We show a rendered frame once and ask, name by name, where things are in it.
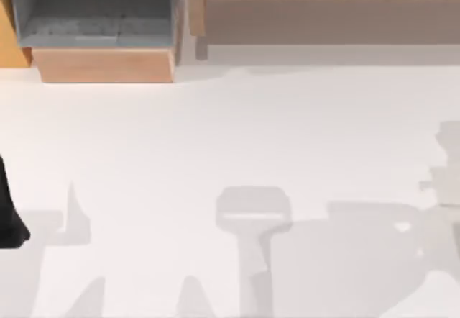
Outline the wooden open shelf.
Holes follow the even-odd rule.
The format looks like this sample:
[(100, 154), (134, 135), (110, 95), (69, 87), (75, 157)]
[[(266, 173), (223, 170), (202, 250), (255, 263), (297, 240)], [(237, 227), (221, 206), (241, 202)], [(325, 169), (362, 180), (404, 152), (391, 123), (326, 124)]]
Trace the wooden open shelf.
[(460, 45), (460, 0), (187, 0), (209, 45)]

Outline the pale wooden drawer front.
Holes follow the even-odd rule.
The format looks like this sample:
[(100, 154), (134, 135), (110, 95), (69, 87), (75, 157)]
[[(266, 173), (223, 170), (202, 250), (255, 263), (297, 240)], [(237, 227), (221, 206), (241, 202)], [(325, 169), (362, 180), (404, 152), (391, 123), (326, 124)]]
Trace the pale wooden drawer front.
[(34, 48), (44, 83), (171, 83), (175, 51), (158, 48)]

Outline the wooden cupboard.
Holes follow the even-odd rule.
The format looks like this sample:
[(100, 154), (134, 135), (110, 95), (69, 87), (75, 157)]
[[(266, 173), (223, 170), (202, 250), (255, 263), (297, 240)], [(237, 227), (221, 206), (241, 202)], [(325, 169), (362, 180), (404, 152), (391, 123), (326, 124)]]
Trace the wooden cupboard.
[(12, 0), (0, 0), (0, 68), (29, 68), (31, 63), (31, 49), (17, 42)]

